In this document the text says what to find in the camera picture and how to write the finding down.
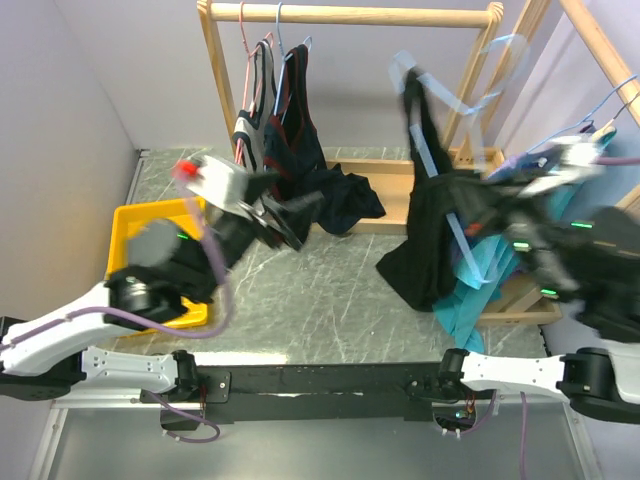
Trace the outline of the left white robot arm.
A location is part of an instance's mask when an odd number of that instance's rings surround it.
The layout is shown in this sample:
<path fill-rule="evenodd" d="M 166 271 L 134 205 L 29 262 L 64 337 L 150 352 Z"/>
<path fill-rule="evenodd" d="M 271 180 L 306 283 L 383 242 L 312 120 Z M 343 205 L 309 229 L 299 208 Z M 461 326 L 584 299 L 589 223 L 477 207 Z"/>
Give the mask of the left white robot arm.
<path fill-rule="evenodd" d="M 225 212 L 208 225 L 199 201 L 187 199 L 196 236 L 170 219 L 154 220 L 131 239 L 129 263 L 80 298 L 36 320 L 2 317 L 2 395 L 45 401 L 76 387 L 115 387 L 193 399 L 201 377 L 192 354 L 116 354 L 98 343 L 147 329 L 180 336 L 170 321 L 187 313 L 187 302 L 212 303 L 217 289 L 226 317 L 202 335 L 220 335 L 235 313 L 230 268 L 256 241 L 300 249 L 322 202 L 318 192 L 284 203 L 265 198 L 263 212 Z"/>

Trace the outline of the blue wire hanger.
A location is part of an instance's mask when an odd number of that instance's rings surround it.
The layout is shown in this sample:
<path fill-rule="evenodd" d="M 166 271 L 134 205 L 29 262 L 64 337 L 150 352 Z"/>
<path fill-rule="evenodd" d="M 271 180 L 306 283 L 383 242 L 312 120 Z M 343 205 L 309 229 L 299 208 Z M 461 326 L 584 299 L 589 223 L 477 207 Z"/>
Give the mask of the blue wire hanger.
<path fill-rule="evenodd" d="M 498 47 L 504 46 L 507 53 L 511 54 L 510 59 L 507 60 L 506 73 L 503 74 L 501 80 L 498 81 L 497 86 L 489 87 L 489 93 L 484 94 L 473 106 L 468 106 L 464 103 L 460 96 L 453 94 L 443 84 L 441 84 L 433 75 L 428 72 L 419 73 L 417 80 L 421 83 L 430 93 L 436 98 L 441 100 L 445 105 L 450 107 L 454 113 L 461 114 L 463 117 L 463 124 L 465 124 L 466 132 L 469 136 L 469 142 L 471 147 L 471 158 L 476 160 L 474 171 L 476 173 L 487 173 L 487 162 L 484 154 L 484 142 L 483 135 L 481 133 L 481 114 L 488 109 L 489 104 L 498 98 L 503 93 L 506 86 L 520 75 L 521 71 L 526 66 L 529 60 L 530 47 L 526 38 L 521 34 L 509 34 L 498 37 L 489 42 L 488 46 L 482 47 L 480 53 L 489 53 Z M 417 64 L 413 56 L 405 50 L 401 50 L 394 55 L 389 66 L 389 76 L 394 84 L 395 90 L 398 94 L 402 94 L 405 91 L 405 86 L 401 80 L 401 74 L 408 72 Z M 419 133 L 419 127 L 417 124 L 412 124 L 409 127 L 410 136 L 414 140 L 416 149 L 420 155 L 423 166 L 429 177 L 437 176 L 435 161 L 433 156 L 428 151 L 427 143 L 422 133 Z M 461 253 L 463 254 L 464 261 L 466 262 L 469 272 L 472 274 L 473 281 L 471 286 L 475 289 L 479 289 L 480 286 L 493 282 L 497 278 L 496 273 L 496 261 L 492 260 L 491 268 L 493 269 L 493 278 L 488 275 L 485 276 L 481 273 L 476 257 L 472 253 L 472 249 L 467 242 L 466 234 L 463 233 L 462 226 L 457 216 L 454 213 L 448 213 L 446 215 L 447 222 L 453 233 L 454 239 L 458 244 Z"/>

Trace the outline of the black tank top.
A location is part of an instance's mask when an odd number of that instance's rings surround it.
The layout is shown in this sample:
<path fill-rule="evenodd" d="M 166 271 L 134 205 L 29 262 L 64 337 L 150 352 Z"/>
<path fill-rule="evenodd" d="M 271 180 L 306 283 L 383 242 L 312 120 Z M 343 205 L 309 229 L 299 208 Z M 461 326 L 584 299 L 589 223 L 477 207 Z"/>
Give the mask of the black tank top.
<path fill-rule="evenodd" d="M 451 294 L 457 283 L 452 265 L 454 235 L 447 220 L 456 211 L 451 192 L 455 183 L 469 179 L 472 173 L 453 166 L 451 156 L 441 144 L 431 117 L 426 86 L 420 81 L 423 71 L 413 67 L 404 77 L 401 94 L 406 125 L 412 125 L 414 108 L 419 108 L 418 132 L 437 174 L 428 174 L 413 136 L 409 136 L 414 181 L 409 197 L 406 238 L 387 252 L 376 270 L 400 298 L 412 309 L 430 312 L 433 305 Z"/>

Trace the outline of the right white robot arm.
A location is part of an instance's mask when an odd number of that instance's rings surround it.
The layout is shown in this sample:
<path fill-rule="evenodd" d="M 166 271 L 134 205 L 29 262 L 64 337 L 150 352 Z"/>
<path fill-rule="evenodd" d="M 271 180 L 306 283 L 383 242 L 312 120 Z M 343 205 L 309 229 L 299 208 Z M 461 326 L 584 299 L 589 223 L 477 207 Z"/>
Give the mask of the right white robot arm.
<path fill-rule="evenodd" d="M 603 345 L 543 359 L 449 349 L 439 366 L 445 398 L 484 390 L 533 392 L 592 419 L 639 422 L 639 222 L 614 206 L 569 226 L 552 220 L 526 182 L 460 178 L 450 191 L 472 236 L 507 240 L 542 296 L 579 301 L 575 318 Z"/>

